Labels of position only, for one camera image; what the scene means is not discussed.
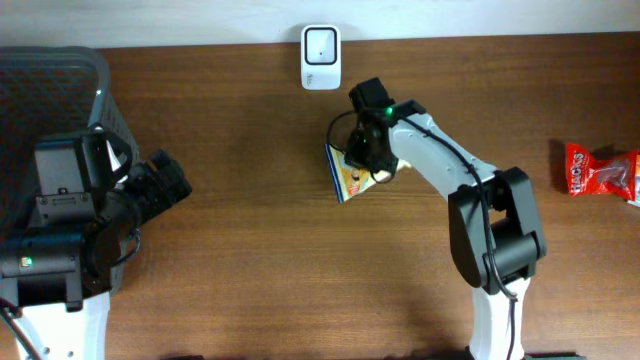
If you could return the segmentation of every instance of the white wall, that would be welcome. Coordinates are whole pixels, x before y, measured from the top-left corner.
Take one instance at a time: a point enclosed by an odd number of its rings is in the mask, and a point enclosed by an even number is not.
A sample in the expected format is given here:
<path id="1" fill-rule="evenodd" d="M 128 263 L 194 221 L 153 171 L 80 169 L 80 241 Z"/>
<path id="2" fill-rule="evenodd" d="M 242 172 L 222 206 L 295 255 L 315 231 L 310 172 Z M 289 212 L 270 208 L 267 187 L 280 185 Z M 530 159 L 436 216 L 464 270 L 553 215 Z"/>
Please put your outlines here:
<path id="1" fill-rule="evenodd" d="M 90 47 L 640 31 L 640 0 L 0 0 L 0 45 Z"/>

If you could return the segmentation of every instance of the red plastic wrapper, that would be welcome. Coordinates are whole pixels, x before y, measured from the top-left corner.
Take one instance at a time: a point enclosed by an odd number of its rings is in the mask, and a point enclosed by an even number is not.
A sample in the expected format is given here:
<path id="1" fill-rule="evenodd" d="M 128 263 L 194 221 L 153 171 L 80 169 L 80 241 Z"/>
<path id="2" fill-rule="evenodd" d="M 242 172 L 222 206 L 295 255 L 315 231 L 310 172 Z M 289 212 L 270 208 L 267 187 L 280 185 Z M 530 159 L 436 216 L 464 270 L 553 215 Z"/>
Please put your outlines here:
<path id="1" fill-rule="evenodd" d="M 638 150 L 609 160 L 596 160 L 577 144 L 567 144 L 569 195 L 614 194 L 636 201 Z"/>

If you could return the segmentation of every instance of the tabletop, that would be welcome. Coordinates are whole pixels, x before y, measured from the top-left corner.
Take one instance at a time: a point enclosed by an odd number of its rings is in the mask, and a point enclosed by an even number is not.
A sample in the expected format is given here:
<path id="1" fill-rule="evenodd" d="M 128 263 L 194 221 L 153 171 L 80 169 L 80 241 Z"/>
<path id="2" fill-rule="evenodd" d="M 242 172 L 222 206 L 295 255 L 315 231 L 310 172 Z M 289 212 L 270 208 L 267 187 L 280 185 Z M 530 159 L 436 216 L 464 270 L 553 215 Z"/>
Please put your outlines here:
<path id="1" fill-rule="evenodd" d="M 528 353 L 640 359 L 640 209 L 571 198 L 564 143 L 640 146 L 640 33 L 343 43 L 342 86 L 300 84 L 299 45 L 108 49 L 146 158 L 193 194 L 142 228 L 112 298 L 107 359 L 363 359 L 463 349 L 470 287 L 447 203 L 403 170 L 344 204 L 324 153 L 349 90 L 378 76 L 478 158 L 531 178 L 548 255 L 524 301 Z M 17 359 L 0 329 L 0 357 Z"/>

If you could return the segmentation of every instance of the red packet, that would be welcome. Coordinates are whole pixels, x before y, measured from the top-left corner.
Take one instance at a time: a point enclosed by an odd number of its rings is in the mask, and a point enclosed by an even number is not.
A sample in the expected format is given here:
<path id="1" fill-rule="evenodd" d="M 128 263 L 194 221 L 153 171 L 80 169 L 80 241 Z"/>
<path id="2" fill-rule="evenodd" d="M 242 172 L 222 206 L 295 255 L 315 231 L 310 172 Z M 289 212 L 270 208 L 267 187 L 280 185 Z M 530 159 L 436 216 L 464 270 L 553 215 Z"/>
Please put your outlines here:
<path id="1" fill-rule="evenodd" d="M 569 195 L 615 194 L 636 201 L 638 150 L 609 160 L 596 160 L 577 144 L 567 144 L 567 183 Z"/>

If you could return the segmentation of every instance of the brown table surface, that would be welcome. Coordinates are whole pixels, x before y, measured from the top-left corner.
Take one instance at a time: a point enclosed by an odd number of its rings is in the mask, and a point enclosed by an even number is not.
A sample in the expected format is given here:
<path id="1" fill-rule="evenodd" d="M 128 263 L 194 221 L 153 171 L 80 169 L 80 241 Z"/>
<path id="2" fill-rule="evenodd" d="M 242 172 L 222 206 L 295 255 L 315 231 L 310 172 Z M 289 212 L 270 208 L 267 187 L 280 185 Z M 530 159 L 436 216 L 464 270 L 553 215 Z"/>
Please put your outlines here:
<path id="1" fill-rule="evenodd" d="M 112 299 L 107 359 L 380 358 L 462 349 L 470 288 L 447 204 L 414 171 L 336 203 L 332 117 L 373 76 L 480 159 L 531 177 L 548 243 L 524 303 L 527 352 L 640 358 L 640 209 L 570 198 L 562 142 L 640 145 L 640 34 L 346 42 L 338 91 L 300 85 L 297 44 L 101 51 L 147 157 L 193 195 L 143 228 Z M 0 330 L 0 357 L 16 358 Z"/>

